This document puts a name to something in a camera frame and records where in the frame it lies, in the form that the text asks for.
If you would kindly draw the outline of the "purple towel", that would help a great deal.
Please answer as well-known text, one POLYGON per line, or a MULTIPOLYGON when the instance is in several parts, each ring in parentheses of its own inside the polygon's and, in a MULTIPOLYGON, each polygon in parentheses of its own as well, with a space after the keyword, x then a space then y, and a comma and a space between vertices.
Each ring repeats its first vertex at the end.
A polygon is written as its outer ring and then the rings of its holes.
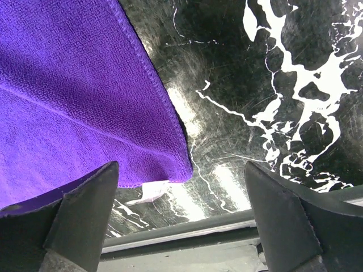
POLYGON ((175 108, 118 1, 1 2, 1 206, 110 161, 119 187, 186 182, 175 108))

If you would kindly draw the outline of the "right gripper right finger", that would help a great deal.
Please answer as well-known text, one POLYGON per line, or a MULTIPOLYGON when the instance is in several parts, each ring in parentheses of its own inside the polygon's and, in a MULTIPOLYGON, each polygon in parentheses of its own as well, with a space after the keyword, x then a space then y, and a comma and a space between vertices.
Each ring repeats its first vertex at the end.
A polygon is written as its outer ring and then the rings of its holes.
POLYGON ((269 271, 362 271, 362 207, 247 162, 244 176, 269 271))

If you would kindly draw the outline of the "black marble pattern mat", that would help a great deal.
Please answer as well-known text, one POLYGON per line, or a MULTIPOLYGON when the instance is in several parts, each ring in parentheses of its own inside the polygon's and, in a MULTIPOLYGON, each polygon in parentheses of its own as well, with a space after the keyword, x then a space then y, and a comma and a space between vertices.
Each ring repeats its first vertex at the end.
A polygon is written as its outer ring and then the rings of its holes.
POLYGON ((244 166, 362 184, 361 1, 122 1, 185 125, 185 184, 118 191, 108 237, 250 209, 244 166))

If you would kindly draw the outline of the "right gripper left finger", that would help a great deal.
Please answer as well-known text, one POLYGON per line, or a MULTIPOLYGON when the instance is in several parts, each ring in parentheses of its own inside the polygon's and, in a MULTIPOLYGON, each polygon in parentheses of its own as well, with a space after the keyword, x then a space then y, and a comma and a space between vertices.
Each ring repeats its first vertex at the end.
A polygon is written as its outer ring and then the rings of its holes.
POLYGON ((96 271, 119 180, 111 161, 1 209, 1 271, 96 271))

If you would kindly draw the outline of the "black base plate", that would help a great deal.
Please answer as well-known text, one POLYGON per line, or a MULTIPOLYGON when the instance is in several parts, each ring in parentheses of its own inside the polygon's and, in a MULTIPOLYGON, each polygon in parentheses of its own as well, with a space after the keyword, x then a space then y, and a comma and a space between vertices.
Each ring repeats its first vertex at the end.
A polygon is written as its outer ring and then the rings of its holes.
POLYGON ((246 191, 120 189, 99 271, 267 271, 246 191))

